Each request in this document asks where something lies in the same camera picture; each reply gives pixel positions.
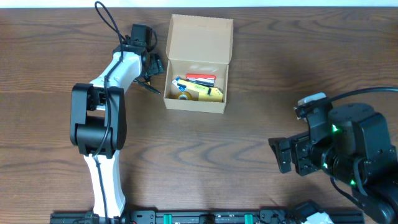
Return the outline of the blue white staples box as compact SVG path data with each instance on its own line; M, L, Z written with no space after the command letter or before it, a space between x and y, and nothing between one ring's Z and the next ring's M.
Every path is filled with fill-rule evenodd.
M180 77L174 79L172 81L172 84L177 87L180 91L185 91L187 89L187 87L183 84L183 83L179 83L179 81L181 80Z

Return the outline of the yellow highlighter marker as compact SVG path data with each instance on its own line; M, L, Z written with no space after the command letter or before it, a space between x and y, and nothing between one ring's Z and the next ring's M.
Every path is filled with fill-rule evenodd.
M191 90L191 91L195 91L197 93L209 93L210 92L210 88L208 86L204 86L204 85L199 85L193 82L188 82L186 80L180 80L179 83L183 83L186 86L186 90Z

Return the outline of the yellow adhesive tape roll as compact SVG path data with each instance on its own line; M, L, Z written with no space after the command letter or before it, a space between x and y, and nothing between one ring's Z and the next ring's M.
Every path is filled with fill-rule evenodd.
M192 100L192 95L187 91L181 91L175 95L176 100Z

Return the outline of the brown cardboard box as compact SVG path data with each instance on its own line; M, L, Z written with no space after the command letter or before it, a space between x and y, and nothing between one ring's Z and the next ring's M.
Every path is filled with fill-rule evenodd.
M233 20L173 14L167 37L168 58L164 103L167 109L224 113L229 63L233 53ZM192 100L176 100L181 91L172 84L188 73L214 75L214 87L223 91L223 102L199 101L199 93L185 90Z

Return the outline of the red black stapler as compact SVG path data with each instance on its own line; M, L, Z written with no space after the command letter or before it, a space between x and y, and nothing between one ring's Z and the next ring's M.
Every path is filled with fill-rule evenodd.
M209 87L214 87L216 80L216 77L214 75L204 75L204 74L194 74L194 73L186 74L185 78L187 81Z

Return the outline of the yellow sticky notepad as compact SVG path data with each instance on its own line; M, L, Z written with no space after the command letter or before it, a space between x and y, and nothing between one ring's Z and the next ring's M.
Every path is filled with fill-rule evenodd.
M222 103L223 91L219 88L211 87L209 93L199 93L198 100Z

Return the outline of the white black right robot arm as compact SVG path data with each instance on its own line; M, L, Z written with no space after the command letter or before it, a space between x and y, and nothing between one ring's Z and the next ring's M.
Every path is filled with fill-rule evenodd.
M397 223L397 149L392 145L385 117L365 103L313 107L297 111L305 116L308 131L288 138L270 138L269 145L281 173L298 175L318 170L350 186L341 191L378 223Z

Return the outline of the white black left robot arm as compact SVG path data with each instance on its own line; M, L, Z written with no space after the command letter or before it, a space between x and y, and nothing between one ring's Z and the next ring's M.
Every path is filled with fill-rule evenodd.
M122 44L105 70L72 89L70 140L83 155L95 197L91 223L122 220L126 197L121 187L119 156L127 136L125 93L139 78L163 73L153 47Z

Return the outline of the black ballpoint pen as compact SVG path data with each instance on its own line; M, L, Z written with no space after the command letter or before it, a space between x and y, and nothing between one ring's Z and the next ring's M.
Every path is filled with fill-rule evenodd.
M156 88L150 86L150 85L147 84L146 82L142 82L142 81L139 81L139 80L137 80L137 79L134 79L133 82L139 84L139 85L142 86L142 87L144 87L146 90L149 90L149 91L151 91L151 92L153 92L153 93L156 93L156 94L158 94L158 95L160 94L160 91L159 91L159 90L157 90Z

